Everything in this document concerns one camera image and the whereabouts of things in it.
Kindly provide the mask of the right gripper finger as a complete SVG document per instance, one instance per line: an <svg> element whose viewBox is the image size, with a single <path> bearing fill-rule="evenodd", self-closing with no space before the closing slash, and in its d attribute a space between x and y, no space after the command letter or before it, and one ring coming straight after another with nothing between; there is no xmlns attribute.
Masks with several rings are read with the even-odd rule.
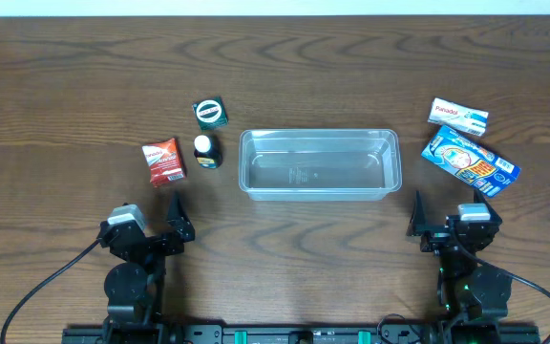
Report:
<svg viewBox="0 0 550 344"><path fill-rule="evenodd" d="M426 218L421 194L419 191L416 191L412 216L409 222L409 228L422 228L425 224Z"/></svg>
<svg viewBox="0 0 550 344"><path fill-rule="evenodd" d="M494 211L494 209L487 202L484 194L481 191L479 191L478 189L474 190L474 203L478 204L481 209L484 209L485 212L489 214L490 218L496 218L497 217L497 213Z"/></svg>

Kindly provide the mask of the blue patch box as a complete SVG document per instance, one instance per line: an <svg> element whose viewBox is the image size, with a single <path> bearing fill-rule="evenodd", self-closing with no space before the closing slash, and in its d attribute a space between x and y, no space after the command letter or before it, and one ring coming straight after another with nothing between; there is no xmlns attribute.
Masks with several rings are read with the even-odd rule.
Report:
<svg viewBox="0 0 550 344"><path fill-rule="evenodd" d="M421 156L434 165L493 198L514 183L521 168L443 125Z"/></svg>

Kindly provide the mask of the red Panadol ActiFast box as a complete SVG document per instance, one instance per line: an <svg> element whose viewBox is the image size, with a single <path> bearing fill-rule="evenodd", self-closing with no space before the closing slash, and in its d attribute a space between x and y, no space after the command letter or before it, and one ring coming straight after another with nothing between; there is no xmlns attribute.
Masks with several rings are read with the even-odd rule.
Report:
<svg viewBox="0 0 550 344"><path fill-rule="evenodd" d="M154 187L186 178L175 138L144 145L142 152L150 170L150 183Z"/></svg>

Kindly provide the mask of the dark syrup bottle white cap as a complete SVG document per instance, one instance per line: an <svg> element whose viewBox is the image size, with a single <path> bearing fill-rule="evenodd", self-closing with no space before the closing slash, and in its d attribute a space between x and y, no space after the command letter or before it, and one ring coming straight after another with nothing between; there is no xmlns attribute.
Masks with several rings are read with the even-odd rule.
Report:
<svg viewBox="0 0 550 344"><path fill-rule="evenodd" d="M194 156L203 168L216 169L222 164L222 153L217 144L206 135L198 135L194 139Z"/></svg>

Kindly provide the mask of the white Panadol box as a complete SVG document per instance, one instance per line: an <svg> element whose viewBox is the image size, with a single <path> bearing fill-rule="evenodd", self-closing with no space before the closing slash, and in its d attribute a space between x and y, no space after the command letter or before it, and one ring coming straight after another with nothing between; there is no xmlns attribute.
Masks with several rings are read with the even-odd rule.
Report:
<svg viewBox="0 0 550 344"><path fill-rule="evenodd" d="M489 113L468 108L445 99L436 97L432 103L428 122L447 125L457 131L475 136L486 132Z"/></svg>

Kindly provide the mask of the green Zam-Buk box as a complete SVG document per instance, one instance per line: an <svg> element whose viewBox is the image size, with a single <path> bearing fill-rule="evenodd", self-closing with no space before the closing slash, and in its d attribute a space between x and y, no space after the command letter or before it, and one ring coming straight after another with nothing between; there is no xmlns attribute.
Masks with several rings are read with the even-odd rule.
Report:
<svg viewBox="0 0 550 344"><path fill-rule="evenodd" d="M211 97L192 104L197 123L202 131L214 130L228 124L228 117L220 97Z"/></svg>

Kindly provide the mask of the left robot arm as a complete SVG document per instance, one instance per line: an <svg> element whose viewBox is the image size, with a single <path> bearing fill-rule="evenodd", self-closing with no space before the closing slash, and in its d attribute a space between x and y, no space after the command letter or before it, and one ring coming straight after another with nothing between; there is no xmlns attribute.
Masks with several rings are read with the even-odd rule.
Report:
<svg viewBox="0 0 550 344"><path fill-rule="evenodd" d="M97 242L123 262L104 281L108 316L103 322L104 343L181 343L183 330L164 319L162 298L166 258L184 252L195 239L195 229L175 193L168 206L169 230L147 236L147 222L135 204L115 208L100 224Z"/></svg>

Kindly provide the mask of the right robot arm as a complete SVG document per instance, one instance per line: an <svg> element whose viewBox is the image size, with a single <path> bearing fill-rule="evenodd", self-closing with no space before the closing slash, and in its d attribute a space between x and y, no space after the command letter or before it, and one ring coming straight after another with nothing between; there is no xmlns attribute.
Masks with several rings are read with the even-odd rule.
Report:
<svg viewBox="0 0 550 344"><path fill-rule="evenodd" d="M427 222L421 195L415 194L407 235L420 239L422 252L439 259L436 295L446 313L421 328L421 343L498 343L499 319L508 314L512 278L480 263L502 224L484 196L461 204L442 225Z"/></svg>

